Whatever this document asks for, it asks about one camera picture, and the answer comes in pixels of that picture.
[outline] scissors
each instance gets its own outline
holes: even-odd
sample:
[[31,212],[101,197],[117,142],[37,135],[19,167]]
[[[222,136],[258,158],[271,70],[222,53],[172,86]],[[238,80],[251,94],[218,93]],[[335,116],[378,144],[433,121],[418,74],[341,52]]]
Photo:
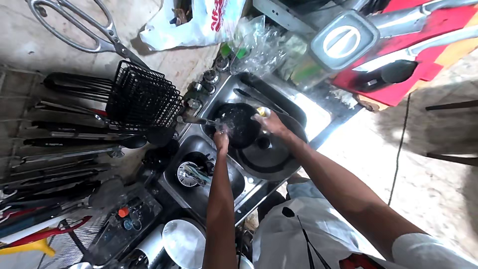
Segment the scissors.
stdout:
[[[32,13],[35,15],[35,17],[40,21],[45,28],[47,28],[52,34],[54,34],[56,37],[58,37],[60,40],[63,42],[67,43],[68,45],[87,52],[87,53],[102,53],[102,52],[116,52],[118,55],[120,55],[123,58],[129,58],[130,61],[136,65],[139,65],[141,67],[145,67],[146,69],[149,70],[149,67],[141,61],[141,59],[136,56],[133,52],[131,52],[129,49],[127,49],[120,41],[120,38],[118,37],[118,34],[116,32],[116,27],[115,23],[113,22],[113,19],[111,17],[111,14],[109,13],[108,9],[106,6],[100,1],[100,0],[94,0],[96,4],[103,10],[103,13],[106,15],[108,19],[108,24],[107,26],[103,26],[99,24],[97,21],[95,21],[93,18],[88,16],[86,13],[81,11],[78,7],[73,5],[72,3],[68,2],[67,0],[27,0],[28,5],[30,7],[30,10]],[[89,37],[91,37],[93,40],[95,40],[95,47],[94,48],[88,48],[85,46],[82,46],[74,41],[72,41],[70,38],[62,35],[59,33],[55,28],[53,28],[51,25],[49,25],[46,20],[43,18],[44,16],[44,9],[41,8],[42,5],[48,6],[55,11],[57,11],[59,14],[61,14],[63,17],[65,17],[67,20],[69,20],[74,26],[76,26],[78,29],[80,29],[82,32],[87,34]],[[72,15],[70,15],[64,8],[67,8],[80,16],[82,19],[93,25],[95,28],[97,28],[102,34],[104,34],[108,40],[106,41],[105,39],[97,36],[94,34],[92,31],[90,31],[88,28],[86,28],[83,24],[81,24],[77,19],[75,19]]]

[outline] forearm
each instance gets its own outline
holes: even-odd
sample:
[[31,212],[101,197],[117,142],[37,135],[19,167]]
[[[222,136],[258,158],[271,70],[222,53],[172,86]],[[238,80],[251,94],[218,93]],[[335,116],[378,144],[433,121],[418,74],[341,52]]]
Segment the forearm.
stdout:
[[206,250],[203,268],[222,269],[235,266],[234,236],[234,199],[229,182],[226,154],[218,153],[207,203]]
[[391,259],[391,246],[399,236],[425,233],[392,210],[354,174],[311,149],[292,132],[282,137],[332,206],[386,258]]

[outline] t-shirt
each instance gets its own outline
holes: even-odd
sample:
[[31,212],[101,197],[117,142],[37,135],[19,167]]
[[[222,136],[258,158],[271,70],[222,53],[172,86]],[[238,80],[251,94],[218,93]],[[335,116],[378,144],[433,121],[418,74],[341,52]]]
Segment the t-shirt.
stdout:
[[[310,242],[331,269],[478,269],[476,261],[425,234],[397,238],[392,246],[394,263],[385,261],[326,199],[308,197],[275,206],[261,221],[252,242],[255,269],[310,268],[301,225],[297,217],[282,214],[284,207],[299,216]],[[310,249],[315,268],[324,268]]]

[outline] stainless steel sink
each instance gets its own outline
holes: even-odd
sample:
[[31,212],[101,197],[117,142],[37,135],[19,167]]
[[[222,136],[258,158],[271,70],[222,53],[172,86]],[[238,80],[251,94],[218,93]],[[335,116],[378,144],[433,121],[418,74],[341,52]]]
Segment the stainless steel sink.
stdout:
[[[330,123],[330,114],[318,106],[315,102],[308,99],[302,93],[296,91],[287,85],[281,85],[273,81],[267,85],[262,85],[265,81],[253,82],[244,76],[226,76],[223,74],[219,83],[216,85],[216,92],[208,97],[204,102],[201,112],[197,115],[202,118],[211,118],[216,109],[223,103],[244,102],[253,106],[262,106],[263,104],[236,95],[234,88],[239,88],[264,101],[264,103],[277,104],[287,114],[295,118],[305,129],[309,141],[317,137]],[[181,164],[184,156],[190,152],[198,151],[216,160],[216,148],[212,135],[214,129],[208,126],[197,124],[187,124],[180,132],[180,148],[169,167],[162,174],[159,183],[174,197],[174,199],[183,207],[191,209],[200,221],[206,219],[206,207],[209,196],[210,185],[205,187],[185,187],[176,177],[176,171]],[[247,169],[241,167],[237,161],[234,152],[228,155],[229,180],[231,182],[232,193],[234,196],[234,210],[240,213],[241,206],[267,181],[260,177],[253,176],[247,172]],[[277,175],[277,185],[287,180],[290,175]]]

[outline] red surface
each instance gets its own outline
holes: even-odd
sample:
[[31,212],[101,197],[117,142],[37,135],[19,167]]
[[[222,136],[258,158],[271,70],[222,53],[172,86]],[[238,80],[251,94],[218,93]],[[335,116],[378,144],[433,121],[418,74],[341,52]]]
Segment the red surface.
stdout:
[[[414,7],[429,1],[430,0],[392,0],[384,12]],[[466,6],[452,9],[442,9],[433,12],[428,17],[427,24],[421,32],[396,36],[388,40],[380,40],[375,48],[372,49],[372,51],[368,52],[364,57],[359,59],[348,69],[340,72],[332,84],[341,89],[358,93],[362,96],[366,96],[389,106],[398,105],[398,103],[403,99],[403,97],[417,81],[431,81],[436,77],[436,75],[438,75],[443,66],[434,62],[446,49],[446,45],[428,48],[422,51],[416,59],[416,61],[419,63],[418,66],[412,77],[407,81],[388,86],[375,92],[363,93],[354,90],[352,81],[357,76],[357,72],[352,71],[352,69],[379,56],[410,47],[413,44],[427,40],[434,36],[462,29],[468,24],[477,11],[478,10],[473,6]]]

